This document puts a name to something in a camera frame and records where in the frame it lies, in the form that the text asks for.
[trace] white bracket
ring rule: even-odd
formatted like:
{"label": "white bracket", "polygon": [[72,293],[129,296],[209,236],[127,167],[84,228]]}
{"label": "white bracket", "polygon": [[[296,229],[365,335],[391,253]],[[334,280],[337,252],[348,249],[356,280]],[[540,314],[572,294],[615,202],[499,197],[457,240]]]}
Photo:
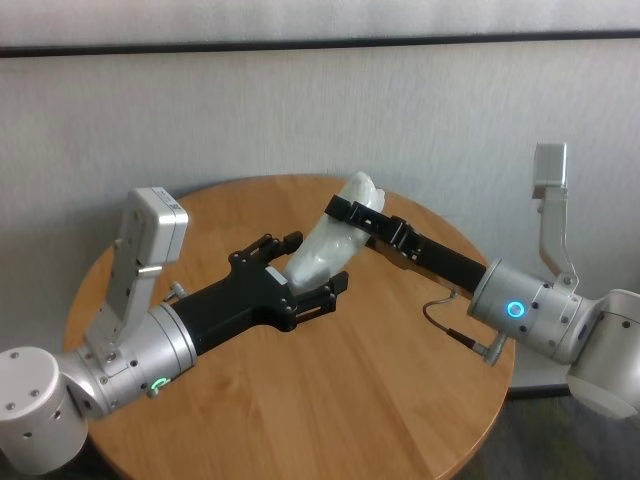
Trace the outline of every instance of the white bracket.
{"label": "white bracket", "polygon": [[567,253],[567,146],[538,144],[534,157],[532,198],[540,199],[540,257],[556,275],[554,288],[568,294],[578,276]]}
{"label": "white bracket", "polygon": [[119,345],[143,321],[164,264],[178,259],[188,220],[187,212],[163,188],[129,193],[106,300],[85,335],[109,376],[127,367]]}

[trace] gray floor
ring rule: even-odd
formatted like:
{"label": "gray floor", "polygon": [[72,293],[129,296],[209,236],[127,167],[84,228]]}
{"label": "gray floor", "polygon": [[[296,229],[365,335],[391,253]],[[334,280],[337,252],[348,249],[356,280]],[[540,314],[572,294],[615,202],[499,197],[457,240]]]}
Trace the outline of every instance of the gray floor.
{"label": "gray floor", "polygon": [[[631,480],[640,478],[640,432],[592,413],[570,397],[505,403],[485,445],[455,480]],[[49,478],[116,477],[95,452]],[[26,480],[0,460],[0,478]]]}

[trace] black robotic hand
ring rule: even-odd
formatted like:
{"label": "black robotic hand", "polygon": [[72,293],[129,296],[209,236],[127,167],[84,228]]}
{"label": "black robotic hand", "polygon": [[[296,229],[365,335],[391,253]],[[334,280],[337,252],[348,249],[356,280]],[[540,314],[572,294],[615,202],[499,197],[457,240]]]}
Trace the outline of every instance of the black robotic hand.
{"label": "black robotic hand", "polygon": [[269,265],[301,244],[300,232],[282,241],[264,235],[229,256],[231,272],[227,277],[172,305],[198,355],[253,326],[270,325],[289,332],[301,322],[336,309],[337,296],[347,289],[347,272],[334,275],[314,290],[293,295],[287,280]]}

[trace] gray wall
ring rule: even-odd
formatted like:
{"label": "gray wall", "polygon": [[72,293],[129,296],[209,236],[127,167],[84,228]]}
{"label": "gray wall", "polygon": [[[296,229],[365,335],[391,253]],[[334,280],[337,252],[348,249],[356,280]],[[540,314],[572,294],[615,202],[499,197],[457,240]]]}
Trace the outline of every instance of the gray wall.
{"label": "gray wall", "polygon": [[350,175],[547,275],[537,141],[570,145],[580,293],[640,290],[640,41],[0,60],[0,350],[58,350],[127,190]]}

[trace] white plastic object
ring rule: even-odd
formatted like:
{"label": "white plastic object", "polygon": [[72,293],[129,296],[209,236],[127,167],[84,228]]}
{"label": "white plastic object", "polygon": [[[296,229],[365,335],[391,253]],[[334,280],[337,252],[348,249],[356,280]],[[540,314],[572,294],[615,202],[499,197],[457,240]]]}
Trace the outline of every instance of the white plastic object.
{"label": "white plastic object", "polygon": [[[384,190],[376,189],[371,178],[363,172],[351,177],[338,195],[377,212],[384,207]],[[362,230],[322,215],[284,269],[289,287],[299,293],[322,285],[342,270],[368,239],[369,235]]]}

